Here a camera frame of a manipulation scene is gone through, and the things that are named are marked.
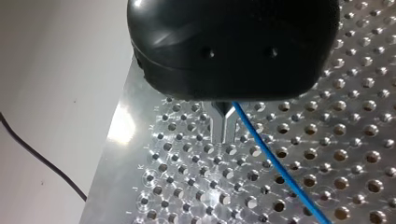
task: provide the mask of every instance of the hole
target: hole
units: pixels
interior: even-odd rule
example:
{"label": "hole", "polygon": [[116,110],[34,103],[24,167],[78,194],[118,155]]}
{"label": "hole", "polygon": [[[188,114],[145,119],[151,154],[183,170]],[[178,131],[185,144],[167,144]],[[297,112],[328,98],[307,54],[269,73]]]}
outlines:
{"label": "hole", "polygon": [[190,123],[189,125],[187,125],[187,130],[189,130],[190,132],[193,132],[195,129],[195,123]]}
{"label": "hole", "polygon": [[166,121],[168,119],[169,119],[169,117],[167,115],[163,115],[163,121]]}
{"label": "hole", "polygon": [[177,135],[176,135],[176,140],[177,141],[181,141],[183,139],[183,133],[178,133]]}
{"label": "hole", "polygon": [[295,217],[293,217],[292,219],[290,219],[290,220],[288,221],[288,224],[297,224],[297,222],[298,222],[298,219],[295,218]]}
{"label": "hole", "polygon": [[198,142],[201,142],[204,138],[200,134],[198,134],[196,139]]}
{"label": "hole", "polygon": [[181,119],[181,120],[186,120],[186,119],[187,119],[187,115],[184,115],[184,114],[181,115],[181,116],[180,116],[180,119]]}
{"label": "hole", "polygon": [[290,103],[289,102],[284,102],[283,104],[279,105],[279,110],[286,112],[288,110],[290,110]]}
{"label": "hole", "polygon": [[291,197],[291,198],[296,198],[297,197],[297,194],[295,194],[293,191],[288,191],[288,195]]}
{"label": "hole", "polygon": [[365,111],[369,111],[370,112],[370,111],[375,110],[375,108],[376,108],[376,104],[375,104],[374,101],[366,101],[366,102],[363,103],[363,109]]}
{"label": "hole", "polygon": [[185,211],[185,212],[189,212],[190,211],[190,205],[188,204],[188,203],[184,203],[183,204],[183,210]]}
{"label": "hole", "polygon": [[172,161],[178,161],[179,156],[177,154],[172,156]]}
{"label": "hole", "polygon": [[291,142],[293,145],[297,146],[297,145],[300,144],[301,138],[300,138],[300,137],[293,137],[293,138],[290,139],[290,142]]}
{"label": "hole", "polygon": [[387,221],[383,212],[374,211],[370,213],[370,222],[374,224],[385,223]]}
{"label": "hole", "polygon": [[193,162],[197,163],[197,162],[200,160],[200,158],[199,158],[199,156],[193,156],[193,157],[191,158],[191,160],[192,160]]}
{"label": "hole", "polygon": [[265,169],[270,169],[272,167],[272,163],[270,161],[263,161],[262,162],[262,167]]}
{"label": "hole", "polygon": [[294,122],[298,122],[302,119],[302,115],[301,114],[295,114],[291,116],[291,120],[293,120]]}
{"label": "hole", "polygon": [[336,79],[336,80],[332,83],[332,85],[333,85],[337,90],[339,90],[339,89],[343,89],[343,88],[345,87],[346,82],[345,82],[343,79],[338,78],[338,79]]}
{"label": "hole", "polygon": [[155,161],[158,160],[160,158],[160,155],[158,153],[155,153],[151,156],[152,159],[154,159]]}
{"label": "hole", "polygon": [[167,202],[167,201],[162,201],[161,202],[161,207],[166,208],[168,206],[169,206],[169,202]]}
{"label": "hole", "polygon": [[153,190],[154,194],[161,195],[163,193],[163,188],[161,186],[157,186]]}
{"label": "hole", "polygon": [[280,125],[278,125],[277,126],[277,131],[279,132],[279,133],[287,133],[288,131],[289,131],[289,125],[288,124],[286,124],[286,123],[282,123],[282,124],[280,124]]}
{"label": "hole", "polygon": [[306,215],[306,216],[308,216],[308,217],[311,217],[311,216],[312,216],[311,211],[309,211],[306,207],[303,208],[303,213],[304,213],[304,215]]}
{"label": "hole", "polygon": [[207,120],[207,115],[206,115],[206,114],[202,114],[202,115],[199,117],[199,119],[200,119],[201,121],[206,121],[206,120]]}
{"label": "hole", "polygon": [[374,137],[378,134],[378,128],[375,125],[371,124],[364,128],[364,133],[367,136]]}
{"label": "hole", "polygon": [[163,139],[163,133],[159,133],[159,134],[157,135],[157,138],[160,139],[160,140]]}
{"label": "hole", "polygon": [[370,151],[366,154],[366,160],[369,163],[377,163],[379,160],[381,160],[381,156],[377,151]]}
{"label": "hole", "polygon": [[345,220],[345,219],[349,218],[349,210],[347,210],[347,208],[345,208],[345,207],[337,208],[334,211],[334,216],[338,220]]}
{"label": "hole", "polygon": [[352,202],[354,204],[363,204],[364,203],[364,196],[361,194],[355,195],[352,198]]}
{"label": "hole", "polygon": [[148,212],[148,219],[155,220],[157,218],[157,212],[154,210],[151,210]]}
{"label": "hole", "polygon": [[339,177],[334,180],[334,186],[337,189],[346,189],[349,186],[349,183],[345,177]]}
{"label": "hole", "polygon": [[350,169],[350,172],[351,172],[353,175],[359,175],[359,174],[363,173],[363,167],[360,166],[360,165],[356,165],[356,166],[354,166],[354,167],[352,167],[352,168]]}
{"label": "hole", "polygon": [[308,126],[305,127],[304,130],[306,134],[312,135],[318,131],[318,128],[315,124],[309,124]]}
{"label": "hole", "polygon": [[168,125],[168,130],[169,131],[174,131],[176,129],[176,124],[175,123],[171,123]]}
{"label": "hole", "polygon": [[260,221],[261,223],[267,222],[267,221],[268,221],[268,216],[267,216],[266,214],[260,215],[260,216],[259,216],[259,221]]}
{"label": "hole", "polygon": [[290,168],[292,171],[299,170],[300,167],[301,167],[301,164],[300,164],[298,161],[295,161],[295,162],[293,162],[292,164],[289,165],[289,168]]}
{"label": "hole", "polygon": [[329,163],[324,163],[321,164],[319,166],[319,170],[323,173],[323,174],[327,174],[329,173],[329,171],[332,169],[332,166]]}
{"label": "hole", "polygon": [[215,57],[215,52],[210,47],[203,47],[201,49],[201,56],[205,59],[211,59]]}
{"label": "hole", "polygon": [[363,88],[372,88],[374,86],[374,80],[370,77],[364,78],[361,85]]}
{"label": "hole", "polygon": [[279,158],[285,158],[286,156],[288,156],[288,150],[285,147],[282,147],[276,151],[276,155]]}
{"label": "hole", "polygon": [[387,167],[385,169],[385,175],[388,176],[388,177],[395,177],[396,176],[396,168]]}
{"label": "hole", "polygon": [[259,172],[252,170],[247,173],[247,179],[251,181],[256,181],[259,179]]}
{"label": "hole", "polygon": [[319,194],[319,198],[323,201],[323,202],[327,202],[330,200],[330,198],[332,197],[332,195],[330,194],[329,191],[323,191]]}
{"label": "hole", "polygon": [[212,154],[215,151],[215,149],[213,148],[212,144],[207,144],[206,146],[204,146],[204,152],[206,152],[207,154]]}
{"label": "hole", "polygon": [[285,183],[285,180],[283,179],[282,176],[278,175],[278,176],[275,177],[275,182],[277,184],[283,184],[283,183]]}
{"label": "hole", "polygon": [[168,169],[168,165],[166,165],[166,164],[161,164],[159,167],[158,167],[158,170],[160,171],[160,172],[165,172],[166,170]]}
{"label": "hole", "polygon": [[178,111],[180,111],[180,109],[181,109],[181,106],[180,106],[180,105],[174,105],[174,106],[172,107],[172,110],[173,110],[174,112],[178,112]]}
{"label": "hole", "polygon": [[392,139],[386,139],[384,141],[384,147],[385,148],[391,148],[391,147],[394,146],[394,144],[395,144],[395,141],[393,141]]}
{"label": "hole", "polygon": [[304,157],[309,161],[312,161],[314,158],[317,157],[317,155],[318,153],[313,148],[310,148],[304,152]]}
{"label": "hole", "polygon": [[199,110],[200,106],[198,104],[192,105],[191,110],[192,112],[197,112]]}
{"label": "hole", "polygon": [[333,157],[336,161],[344,161],[347,159],[347,152],[343,149],[337,150]]}
{"label": "hole", "polygon": [[396,198],[392,198],[388,200],[388,206],[390,208],[396,208]]}
{"label": "hole", "polygon": [[153,175],[148,175],[148,176],[146,176],[146,180],[149,182],[149,181],[152,181],[154,179],[154,176]]}
{"label": "hole", "polygon": [[344,101],[337,101],[337,102],[334,103],[332,108],[335,111],[343,111],[343,110],[345,110],[347,108],[347,104]]}
{"label": "hole", "polygon": [[191,143],[187,143],[186,145],[184,145],[184,146],[183,146],[183,150],[184,150],[185,152],[191,152],[191,150],[192,150]]}
{"label": "hole", "polygon": [[172,149],[172,144],[170,143],[163,144],[163,150],[170,151],[171,149]]}
{"label": "hole", "polygon": [[310,101],[305,105],[305,109],[309,112],[313,112],[318,109],[318,103],[315,101]]}
{"label": "hole", "polygon": [[269,194],[270,191],[271,191],[271,188],[268,185],[265,185],[264,187],[261,188],[262,194]]}
{"label": "hole", "polygon": [[370,180],[367,183],[367,189],[370,190],[372,193],[378,193],[382,189],[384,189],[384,185],[379,180]]}
{"label": "hole", "polygon": [[321,146],[326,147],[326,146],[328,146],[331,143],[331,141],[330,141],[330,138],[324,137],[324,138],[319,140],[319,143],[320,143]]}
{"label": "hole", "polygon": [[217,181],[213,180],[212,182],[210,182],[209,187],[212,189],[215,189],[218,185],[219,185],[219,183]]}
{"label": "hole", "polygon": [[274,210],[276,212],[283,212],[285,210],[285,203],[283,201],[277,201],[274,203]]}
{"label": "hole", "polygon": [[148,204],[149,203],[149,199],[147,198],[142,198],[142,200],[140,200],[141,204]]}
{"label": "hole", "polygon": [[241,141],[241,143],[246,143],[248,141],[248,138],[242,135],[239,140]]}
{"label": "hole", "polygon": [[254,110],[257,112],[262,112],[265,109],[265,104],[264,103],[258,103],[254,105]]}
{"label": "hole", "polygon": [[347,128],[344,124],[337,124],[332,131],[336,135],[344,135],[347,132]]}
{"label": "hole", "polygon": [[276,58],[277,53],[278,53],[277,48],[274,47],[269,47],[264,50],[264,56],[268,58],[273,58],[273,59]]}
{"label": "hole", "polygon": [[307,175],[304,177],[304,185],[307,187],[313,187],[317,184],[317,178],[314,175]]}

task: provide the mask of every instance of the blue cable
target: blue cable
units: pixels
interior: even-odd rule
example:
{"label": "blue cable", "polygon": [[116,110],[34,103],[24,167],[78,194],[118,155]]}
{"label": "blue cable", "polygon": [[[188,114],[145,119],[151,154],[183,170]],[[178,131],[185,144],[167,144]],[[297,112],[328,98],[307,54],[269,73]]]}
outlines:
{"label": "blue cable", "polygon": [[241,120],[244,122],[244,124],[247,126],[248,130],[250,131],[250,134],[253,135],[254,140],[256,141],[257,145],[260,146],[262,149],[262,152],[265,153],[267,158],[271,161],[271,163],[275,166],[277,171],[282,175],[283,179],[285,179],[286,183],[289,185],[291,190],[296,193],[296,195],[300,198],[300,200],[303,202],[305,207],[315,216],[315,218],[323,224],[330,224],[330,220],[326,218],[326,216],[315,206],[314,202],[312,202],[308,195],[300,189],[296,181],[289,175],[288,171],[280,164],[279,160],[274,156],[274,154],[271,152],[271,150],[268,148],[267,145],[262,141],[262,138],[259,136],[259,134],[256,132],[256,130],[253,128],[253,125],[250,123],[248,120],[248,116],[245,114],[244,110],[242,109],[241,105],[238,104],[237,102],[233,102],[233,107],[235,107],[236,112],[238,113],[239,117],[241,117]]}

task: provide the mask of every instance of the aluminum plate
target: aluminum plate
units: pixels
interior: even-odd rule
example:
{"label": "aluminum plate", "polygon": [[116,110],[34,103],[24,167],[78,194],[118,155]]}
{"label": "aluminum plate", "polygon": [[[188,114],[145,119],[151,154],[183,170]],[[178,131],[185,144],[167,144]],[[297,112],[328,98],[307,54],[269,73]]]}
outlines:
{"label": "aluminum plate", "polygon": [[[333,222],[396,223],[396,4],[346,0],[318,84],[246,112]],[[315,223],[238,120],[210,144],[201,102],[166,98],[133,62],[81,223]]]}

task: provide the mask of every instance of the screw hole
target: screw hole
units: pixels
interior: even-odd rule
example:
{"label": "screw hole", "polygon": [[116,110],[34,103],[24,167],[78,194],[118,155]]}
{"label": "screw hole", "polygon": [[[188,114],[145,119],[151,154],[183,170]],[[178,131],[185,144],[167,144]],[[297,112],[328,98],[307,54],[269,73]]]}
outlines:
{"label": "screw hole", "polygon": [[285,203],[283,201],[277,201],[274,203],[274,210],[276,212],[283,212],[285,210]]}
{"label": "screw hole", "polygon": [[282,134],[287,133],[289,129],[290,129],[289,125],[286,123],[282,123],[279,126],[277,126],[277,131]]}
{"label": "screw hole", "polygon": [[276,176],[276,178],[275,178],[275,182],[276,182],[277,184],[283,184],[283,183],[285,183],[285,179],[283,179],[282,176],[278,175],[278,176]]}
{"label": "screw hole", "polygon": [[312,216],[311,211],[309,211],[306,207],[303,208],[303,213],[304,213],[304,215],[306,215],[308,217]]}
{"label": "screw hole", "polygon": [[279,158],[285,158],[286,156],[288,156],[288,150],[285,149],[284,147],[282,147],[282,148],[280,148],[280,149],[278,149],[278,150],[276,151],[276,155],[277,155]]}
{"label": "screw hole", "polygon": [[381,160],[381,156],[377,151],[370,151],[366,154],[366,160],[369,163],[377,163],[379,160]]}
{"label": "screw hole", "polygon": [[171,123],[168,125],[168,130],[169,131],[174,131],[176,129],[176,124],[175,123]]}
{"label": "screw hole", "polygon": [[334,211],[334,216],[338,220],[345,220],[345,219],[349,218],[349,210],[347,210],[347,208],[345,208],[345,207],[337,208]]}
{"label": "screw hole", "polygon": [[284,102],[283,104],[279,105],[279,110],[286,112],[288,110],[290,110],[290,103],[289,102]]}
{"label": "screw hole", "polygon": [[374,211],[370,213],[370,222],[374,224],[385,223],[387,221],[383,212]]}
{"label": "screw hole", "polygon": [[313,135],[318,131],[318,128],[315,124],[309,124],[304,130],[306,134]]}
{"label": "screw hole", "polygon": [[347,152],[343,149],[337,150],[333,157],[336,161],[344,161],[347,159]]}
{"label": "screw hole", "polygon": [[318,155],[318,153],[317,153],[314,149],[312,149],[312,148],[308,149],[308,150],[304,153],[305,158],[306,158],[307,160],[309,160],[309,161],[312,161],[314,158],[317,157],[317,155]]}
{"label": "screw hole", "polygon": [[172,149],[172,144],[170,143],[163,144],[163,150],[170,151],[171,149]]}
{"label": "screw hole", "polygon": [[304,177],[304,185],[307,187],[313,187],[317,184],[317,178],[314,175],[307,175]]}
{"label": "screw hole", "polygon": [[379,180],[370,180],[367,183],[367,189],[370,190],[372,193],[378,193],[384,188],[384,185]]}
{"label": "screw hole", "polygon": [[347,128],[344,124],[337,124],[337,125],[335,125],[335,127],[333,129],[333,132],[336,135],[344,135],[346,133],[346,131],[347,131]]}
{"label": "screw hole", "polygon": [[349,183],[345,177],[340,177],[334,180],[334,185],[337,189],[346,189]]}

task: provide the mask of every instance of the white wall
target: white wall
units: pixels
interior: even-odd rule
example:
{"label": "white wall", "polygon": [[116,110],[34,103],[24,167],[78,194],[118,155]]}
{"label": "white wall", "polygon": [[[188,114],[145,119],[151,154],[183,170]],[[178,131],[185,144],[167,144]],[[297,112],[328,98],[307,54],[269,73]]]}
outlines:
{"label": "white wall", "polygon": [[[0,0],[0,110],[86,193],[132,58],[127,0]],[[84,202],[0,128],[0,223],[78,223]]]}

